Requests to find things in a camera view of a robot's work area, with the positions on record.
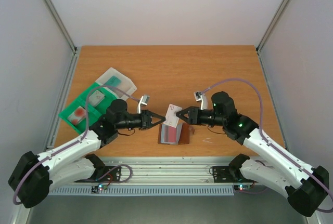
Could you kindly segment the white patterned credit card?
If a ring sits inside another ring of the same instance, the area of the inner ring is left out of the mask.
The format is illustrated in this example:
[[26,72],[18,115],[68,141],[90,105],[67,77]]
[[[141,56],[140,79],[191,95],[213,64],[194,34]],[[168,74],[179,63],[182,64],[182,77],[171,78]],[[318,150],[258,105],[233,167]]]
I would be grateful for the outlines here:
[[169,104],[166,115],[165,121],[163,122],[164,125],[176,128],[178,125],[179,118],[176,116],[176,113],[181,111],[183,108],[176,106],[174,104]]

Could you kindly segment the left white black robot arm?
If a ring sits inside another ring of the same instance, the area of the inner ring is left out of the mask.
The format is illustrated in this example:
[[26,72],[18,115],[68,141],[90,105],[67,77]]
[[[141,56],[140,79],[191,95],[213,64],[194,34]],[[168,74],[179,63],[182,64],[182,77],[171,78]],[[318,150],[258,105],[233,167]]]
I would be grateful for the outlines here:
[[102,180],[105,169],[91,152],[114,141],[120,129],[147,130],[164,121],[164,116],[149,110],[129,113],[126,101],[114,100],[106,113],[78,137],[54,149],[39,154],[28,151],[21,156],[8,179],[14,191],[13,203],[31,208],[50,191],[71,182],[89,178]]

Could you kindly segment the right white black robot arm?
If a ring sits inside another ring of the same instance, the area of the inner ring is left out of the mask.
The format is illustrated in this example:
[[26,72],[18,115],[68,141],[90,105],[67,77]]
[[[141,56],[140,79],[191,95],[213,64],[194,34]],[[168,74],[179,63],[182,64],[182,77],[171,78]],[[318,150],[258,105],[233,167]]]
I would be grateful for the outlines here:
[[233,99],[224,91],[211,97],[213,108],[188,107],[176,116],[189,125],[221,126],[228,138],[254,151],[270,167],[240,154],[229,164],[234,180],[258,182],[285,197],[305,217],[318,210],[329,191],[329,172],[322,166],[300,160],[270,138],[251,118],[237,112]]

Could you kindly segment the teal card in bin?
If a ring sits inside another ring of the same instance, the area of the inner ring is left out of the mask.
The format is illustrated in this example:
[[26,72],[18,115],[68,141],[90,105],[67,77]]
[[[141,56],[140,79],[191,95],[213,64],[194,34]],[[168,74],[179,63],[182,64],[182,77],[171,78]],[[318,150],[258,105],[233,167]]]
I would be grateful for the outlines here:
[[113,86],[113,87],[118,87],[120,84],[121,84],[121,80],[116,76],[112,76],[105,82],[105,85],[109,85],[109,86]]

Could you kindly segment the red spotted card in tray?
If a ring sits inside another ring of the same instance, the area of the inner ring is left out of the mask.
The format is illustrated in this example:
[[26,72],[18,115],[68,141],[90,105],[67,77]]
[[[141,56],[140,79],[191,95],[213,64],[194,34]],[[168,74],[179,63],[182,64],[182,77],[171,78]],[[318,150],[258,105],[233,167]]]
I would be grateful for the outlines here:
[[82,106],[79,106],[67,117],[67,120],[73,126],[77,126],[85,119],[85,115],[86,115],[86,110]]

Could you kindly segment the white translucent plastic bin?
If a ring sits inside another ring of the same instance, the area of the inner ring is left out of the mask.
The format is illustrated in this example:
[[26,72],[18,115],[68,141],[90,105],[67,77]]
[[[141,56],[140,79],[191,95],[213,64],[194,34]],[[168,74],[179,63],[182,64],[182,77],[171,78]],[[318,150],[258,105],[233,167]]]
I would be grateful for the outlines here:
[[134,92],[137,91],[136,85],[127,76],[123,75],[114,68],[109,68],[96,81],[98,85],[110,85],[116,89],[106,88],[117,96],[117,98],[127,100]]

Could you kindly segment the left controller board with leds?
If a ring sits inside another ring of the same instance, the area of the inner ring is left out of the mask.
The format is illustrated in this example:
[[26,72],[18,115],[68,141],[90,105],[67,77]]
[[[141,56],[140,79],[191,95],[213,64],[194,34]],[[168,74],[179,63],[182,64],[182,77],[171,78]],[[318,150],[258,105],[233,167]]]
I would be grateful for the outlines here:
[[91,186],[91,193],[100,193],[108,189],[107,185]]

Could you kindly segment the controller board with leds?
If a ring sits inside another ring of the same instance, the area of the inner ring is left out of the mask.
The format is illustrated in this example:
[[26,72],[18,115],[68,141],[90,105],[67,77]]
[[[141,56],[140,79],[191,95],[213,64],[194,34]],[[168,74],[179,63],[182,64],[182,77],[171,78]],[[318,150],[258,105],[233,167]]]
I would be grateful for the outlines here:
[[91,193],[100,193],[108,189],[107,185],[91,186]]
[[252,183],[250,185],[245,185],[245,184],[238,184],[234,185],[234,190],[235,191],[249,191],[255,186],[255,183]]

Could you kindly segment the right controller board with leds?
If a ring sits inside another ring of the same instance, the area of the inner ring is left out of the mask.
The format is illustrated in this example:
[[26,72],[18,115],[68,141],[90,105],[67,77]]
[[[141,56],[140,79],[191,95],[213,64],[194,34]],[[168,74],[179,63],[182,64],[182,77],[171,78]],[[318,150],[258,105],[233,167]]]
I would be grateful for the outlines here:
[[255,183],[252,183],[250,185],[245,185],[245,184],[238,184],[234,185],[234,190],[235,191],[249,191],[255,186]]

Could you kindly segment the aluminium frame rail front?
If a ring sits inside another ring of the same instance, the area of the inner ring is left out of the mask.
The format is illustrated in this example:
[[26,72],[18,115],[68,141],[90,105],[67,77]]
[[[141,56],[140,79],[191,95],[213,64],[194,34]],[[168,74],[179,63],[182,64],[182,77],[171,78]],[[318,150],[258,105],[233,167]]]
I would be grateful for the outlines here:
[[[145,183],[148,185],[181,185],[188,183],[214,183],[209,174],[212,166],[230,166],[231,157],[197,156],[197,157],[102,157],[96,163],[83,157],[67,165],[58,164],[50,167],[49,178],[52,181],[50,190],[75,183],[77,180],[88,179],[106,166],[121,167],[120,181],[131,184]],[[264,166],[249,158],[241,166],[244,178],[262,185],[265,181],[286,182],[273,167]]]

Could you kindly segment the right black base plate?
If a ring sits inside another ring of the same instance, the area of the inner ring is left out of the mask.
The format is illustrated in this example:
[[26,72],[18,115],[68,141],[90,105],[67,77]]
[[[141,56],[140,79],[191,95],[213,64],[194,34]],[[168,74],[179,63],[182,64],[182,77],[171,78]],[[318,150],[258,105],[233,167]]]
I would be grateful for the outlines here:
[[209,174],[213,176],[214,183],[253,183],[253,180],[239,178],[236,179],[229,171],[229,166],[212,166]]

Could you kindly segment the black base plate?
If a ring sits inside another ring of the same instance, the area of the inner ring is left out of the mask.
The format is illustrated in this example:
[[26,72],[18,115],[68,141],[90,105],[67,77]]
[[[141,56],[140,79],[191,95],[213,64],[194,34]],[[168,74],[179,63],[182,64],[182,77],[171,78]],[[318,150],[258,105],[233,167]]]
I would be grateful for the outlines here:
[[81,179],[75,181],[76,183],[88,183],[88,182],[108,182],[108,181],[120,181],[121,176],[121,167],[116,166],[106,166],[103,170],[99,170],[98,172],[94,173],[88,179]]
[[213,176],[214,183],[253,183],[253,180],[239,178],[236,179],[229,171],[229,166],[212,166],[209,174]]

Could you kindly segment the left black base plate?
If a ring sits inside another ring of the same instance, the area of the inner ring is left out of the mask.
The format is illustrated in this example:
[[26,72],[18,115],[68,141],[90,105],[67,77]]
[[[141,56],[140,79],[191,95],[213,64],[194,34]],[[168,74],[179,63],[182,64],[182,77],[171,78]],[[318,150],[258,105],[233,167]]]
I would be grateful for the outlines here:
[[88,182],[108,182],[108,181],[120,181],[121,176],[121,167],[116,166],[106,166],[103,170],[99,170],[98,172],[94,173],[88,179],[81,179],[75,181],[76,183],[88,183]]

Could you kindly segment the right aluminium corner post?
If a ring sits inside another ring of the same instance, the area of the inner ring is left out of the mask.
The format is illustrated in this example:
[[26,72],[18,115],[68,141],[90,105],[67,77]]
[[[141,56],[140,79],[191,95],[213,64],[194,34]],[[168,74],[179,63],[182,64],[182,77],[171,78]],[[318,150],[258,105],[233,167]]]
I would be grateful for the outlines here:
[[257,52],[258,56],[260,55],[263,47],[265,46],[269,37],[271,36],[274,29],[276,28],[279,20],[283,16],[283,14],[284,14],[285,10],[287,9],[290,2],[291,2],[291,0],[281,0],[279,6],[277,7],[277,10],[275,11],[275,13],[273,15],[273,18],[271,19],[268,27],[266,28],[261,40],[259,41],[259,43],[256,47],[256,52]]

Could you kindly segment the aluminium corner post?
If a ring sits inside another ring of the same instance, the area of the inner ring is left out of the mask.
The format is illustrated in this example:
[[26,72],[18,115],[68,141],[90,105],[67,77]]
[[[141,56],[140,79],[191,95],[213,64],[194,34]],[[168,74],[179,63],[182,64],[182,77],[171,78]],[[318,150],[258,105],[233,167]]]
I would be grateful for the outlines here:
[[54,3],[52,2],[52,0],[43,0],[46,4],[46,7],[48,8],[52,18],[54,19],[54,21],[56,22],[57,26],[59,27],[62,35],[64,36],[67,44],[69,45],[70,49],[72,50],[72,52],[75,54],[77,51],[77,47],[75,46],[68,30],[66,29]]
[[283,14],[284,14],[285,10],[287,9],[290,2],[291,2],[291,0],[281,0],[279,6],[277,7],[277,10],[275,11],[275,13],[273,15],[273,18],[271,19],[268,27],[266,28],[261,40],[259,41],[259,43],[256,47],[256,52],[257,52],[258,56],[260,55],[263,47],[265,46],[269,37],[271,36],[274,29],[276,28],[279,20],[283,16]]

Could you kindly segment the left aluminium corner post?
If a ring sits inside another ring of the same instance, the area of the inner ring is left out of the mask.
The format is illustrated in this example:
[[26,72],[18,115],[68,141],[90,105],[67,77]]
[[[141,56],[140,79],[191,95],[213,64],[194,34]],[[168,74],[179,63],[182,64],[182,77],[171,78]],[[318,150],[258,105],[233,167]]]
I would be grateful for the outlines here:
[[59,27],[62,35],[64,36],[67,44],[69,45],[70,49],[72,50],[72,52],[75,54],[77,51],[77,47],[75,46],[68,30],[66,29],[54,3],[52,2],[52,0],[43,0],[46,4],[46,7],[48,8],[52,18],[54,19],[54,21],[56,22],[57,26]]

